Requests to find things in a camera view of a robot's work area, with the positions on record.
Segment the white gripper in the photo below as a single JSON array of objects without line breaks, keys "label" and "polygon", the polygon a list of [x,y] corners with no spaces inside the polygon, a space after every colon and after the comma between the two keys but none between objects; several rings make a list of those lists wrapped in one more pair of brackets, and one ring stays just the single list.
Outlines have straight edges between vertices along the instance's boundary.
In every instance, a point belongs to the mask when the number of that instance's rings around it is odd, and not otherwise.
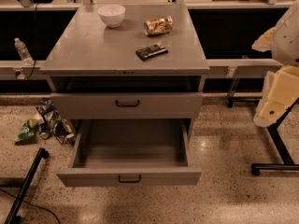
[{"label": "white gripper", "polygon": [[[268,29],[251,47],[260,52],[270,50],[275,31],[275,27]],[[299,67],[283,65],[276,73],[268,71],[264,77],[262,94],[253,121],[257,126],[269,127],[299,98]]]}]

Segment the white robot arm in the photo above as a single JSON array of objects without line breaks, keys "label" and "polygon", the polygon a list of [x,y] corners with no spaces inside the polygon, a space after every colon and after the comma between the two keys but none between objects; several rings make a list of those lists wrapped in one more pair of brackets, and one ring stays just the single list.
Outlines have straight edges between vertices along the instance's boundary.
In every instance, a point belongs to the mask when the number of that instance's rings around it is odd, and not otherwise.
[{"label": "white robot arm", "polygon": [[267,72],[263,98],[256,107],[254,123],[269,127],[276,123],[299,98],[299,0],[293,2],[278,20],[252,45],[254,50],[270,50],[272,59],[281,63],[276,72]]}]

